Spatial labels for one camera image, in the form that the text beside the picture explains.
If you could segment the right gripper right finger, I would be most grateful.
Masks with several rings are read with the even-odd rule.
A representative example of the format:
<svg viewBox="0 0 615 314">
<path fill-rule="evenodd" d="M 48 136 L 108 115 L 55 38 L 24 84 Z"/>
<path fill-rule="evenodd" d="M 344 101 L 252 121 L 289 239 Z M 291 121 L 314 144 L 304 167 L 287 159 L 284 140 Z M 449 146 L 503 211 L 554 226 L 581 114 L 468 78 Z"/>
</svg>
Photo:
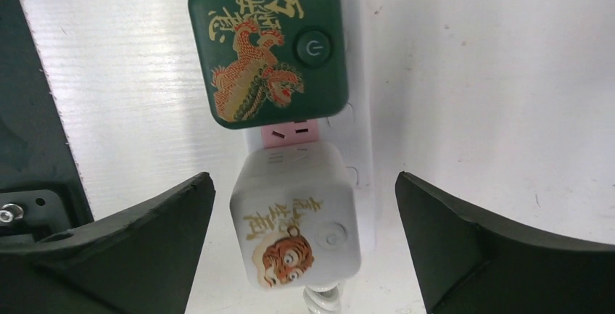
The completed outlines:
<svg viewBox="0 0 615 314">
<path fill-rule="evenodd" d="M 614 246 L 511 220 L 401 172 L 395 194 L 428 313 L 612 313 Z"/>
</svg>

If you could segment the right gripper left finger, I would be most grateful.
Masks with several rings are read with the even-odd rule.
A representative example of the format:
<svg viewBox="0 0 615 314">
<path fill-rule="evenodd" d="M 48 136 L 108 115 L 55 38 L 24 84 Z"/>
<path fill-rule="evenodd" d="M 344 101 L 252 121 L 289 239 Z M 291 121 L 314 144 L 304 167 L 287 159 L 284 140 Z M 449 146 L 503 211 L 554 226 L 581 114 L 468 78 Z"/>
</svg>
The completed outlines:
<svg viewBox="0 0 615 314">
<path fill-rule="evenodd" d="M 3 313 L 184 313 L 215 200 L 199 173 L 140 204 L 1 247 Z"/>
</svg>

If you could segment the white tiger cube adapter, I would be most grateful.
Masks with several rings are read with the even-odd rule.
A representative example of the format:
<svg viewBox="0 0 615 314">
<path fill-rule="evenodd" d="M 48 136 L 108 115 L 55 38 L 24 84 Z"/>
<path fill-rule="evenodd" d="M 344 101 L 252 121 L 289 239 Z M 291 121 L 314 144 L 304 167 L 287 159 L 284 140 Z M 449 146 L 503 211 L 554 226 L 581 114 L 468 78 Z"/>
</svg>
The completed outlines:
<svg viewBox="0 0 615 314">
<path fill-rule="evenodd" d="M 362 263 L 355 203 L 330 142 L 249 154 L 229 203 L 249 282 L 273 291 L 355 276 Z"/>
</svg>

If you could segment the white multicolour power strip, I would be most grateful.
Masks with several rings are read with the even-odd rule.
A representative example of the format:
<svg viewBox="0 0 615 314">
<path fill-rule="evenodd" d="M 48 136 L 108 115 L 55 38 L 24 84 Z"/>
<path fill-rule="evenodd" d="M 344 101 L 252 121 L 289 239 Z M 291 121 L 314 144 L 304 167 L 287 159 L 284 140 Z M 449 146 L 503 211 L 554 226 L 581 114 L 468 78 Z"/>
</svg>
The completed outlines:
<svg viewBox="0 0 615 314">
<path fill-rule="evenodd" d="M 328 117 L 244 130 L 247 132 L 249 154 L 260 149 L 316 141 L 330 142 L 339 150 L 355 192 L 362 256 L 363 252 L 373 245 L 375 235 L 371 115 L 367 87 L 372 63 L 372 45 L 366 24 L 367 0 L 341 1 L 344 51 L 350 88 L 349 99 L 344 108 Z M 341 305 L 339 286 L 345 280 L 285 289 L 302 288 L 305 304 L 311 313 L 338 313 Z M 266 292 L 279 293 L 285 289 Z"/>
</svg>

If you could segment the dark green dragon cube adapter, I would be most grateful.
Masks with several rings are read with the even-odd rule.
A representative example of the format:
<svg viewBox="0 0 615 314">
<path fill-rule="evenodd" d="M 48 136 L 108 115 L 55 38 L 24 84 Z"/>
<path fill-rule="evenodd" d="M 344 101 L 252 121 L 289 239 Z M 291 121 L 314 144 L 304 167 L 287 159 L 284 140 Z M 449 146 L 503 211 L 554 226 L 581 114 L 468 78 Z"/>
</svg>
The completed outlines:
<svg viewBox="0 0 615 314">
<path fill-rule="evenodd" d="M 348 102 L 341 0 L 188 0 L 188 9 L 224 128 L 328 117 Z"/>
</svg>

